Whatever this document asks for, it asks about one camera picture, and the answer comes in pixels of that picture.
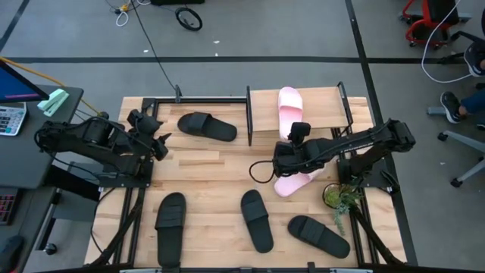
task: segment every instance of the wooden board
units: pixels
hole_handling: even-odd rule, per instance
[[[339,88],[298,88],[303,100],[303,121],[312,128],[347,126]],[[278,130],[279,90],[251,91],[252,126],[254,132]]]
[[[120,122],[127,125],[126,116],[131,109],[139,109],[141,101],[142,98],[124,98]],[[366,99],[350,98],[349,101],[357,123],[354,130],[371,127],[372,121]],[[223,143],[181,133],[177,129],[177,121],[182,115],[192,111],[209,111],[214,117],[233,124],[238,129],[237,138],[231,143]],[[274,182],[257,184],[249,177],[248,169],[253,162],[271,159],[277,135],[270,132],[255,134],[253,137],[257,141],[253,140],[253,143],[257,144],[248,147],[244,104],[161,105],[158,113],[158,120],[165,123],[157,132],[157,136],[172,133],[167,141],[170,152],[162,162],[155,163],[152,186],[146,192],[136,251],[136,267],[159,266],[155,219],[161,201],[172,192],[183,193],[187,201],[182,267],[303,268],[307,266],[307,262],[315,262],[317,267],[357,265],[348,217],[343,218],[345,239],[350,243],[352,250],[345,259],[334,258],[296,240],[286,229],[292,217],[309,215],[337,232],[333,223],[333,211],[321,201],[324,187],[338,181],[334,163],[327,164],[324,173],[315,182],[290,197],[281,198],[274,192]],[[312,130],[310,137],[331,138],[330,130]],[[259,165],[255,167],[254,174],[257,178],[265,180],[271,175],[271,170],[271,165]],[[261,193],[270,214],[274,248],[266,254],[255,251],[240,212],[240,199],[250,189],[257,189]],[[376,232],[402,259],[404,252],[390,197],[372,189],[366,190],[366,193]],[[117,231],[123,196],[124,190],[116,189],[99,205],[93,232],[102,247],[109,243]],[[127,257],[129,238],[130,236],[125,238],[122,261]],[[363,243],[364,248],[368,249],[364,240]],[[90,242],[86,262],[91,262],[98,255],[99,251]]]

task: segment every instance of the pink slide sandal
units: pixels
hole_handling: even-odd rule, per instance
[[[293,122],[302,122],[303,100],[298,90],[283,87],[278,95],[278,111],[280,115],[280,138],[288,140]]]
[[[324,169],[321,168],[309,174],[298,173],[290,177],[280,177],[274,184],[274,189],[279,196],[288,197],[294,194],[299,188],[312,182],[319,174],[324,172]]]

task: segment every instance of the chair wheel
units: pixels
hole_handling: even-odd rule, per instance
[[[44,248],[44,252],[47,255],[54,255],[58,251],[58,248],[53,243],[47,243]]]
[[[463,181],[458,181],[455,179],[452,180],[452,182],[450,183],[452,186],[454,187],[460,187],[462,184],[463,184]]]
[[[448,139],[448,135],[445,135],[444,133],[440,133],[438,135],[438,140],[446,141],[447,139]]]

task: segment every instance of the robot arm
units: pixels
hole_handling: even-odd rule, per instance
[[[135,177],[145,160],[153,155],[161,161],[168,153],[164,143],[170,134],[153,139],[160,124],[148,115],[132,110],[128,122],[133,129],[106,118],[93,117],[81,124],[46,121],[35,141],[47,153],[75,152],[92,158],[114,171]]]
[[[272,160],[277,177],[287,177],[299,172],[311,173],[323,168],[325,163],[341,152],[373,146],[365,154],[350,159],[351,173],[357,175],[371,168],[383,156],[391,152],[407,152],[416,143],[408,126],[394,120],[335,140],[320,138],[303,142],[303,136],[309,133],[309,125],[294,123],[289,135],[291,143],[277,143]]]

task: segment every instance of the potted plant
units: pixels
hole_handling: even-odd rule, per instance
[[[355,191],[355,187],[347,184],[329,184],[325,187],[322,196],[325,205],[335,209],[333,212],[333,221],[339,229],[340,235],[345,236],[343,229],[342,215],[348,215],[351,206],[356,206],[356,200],[362,198],[362,195]]]

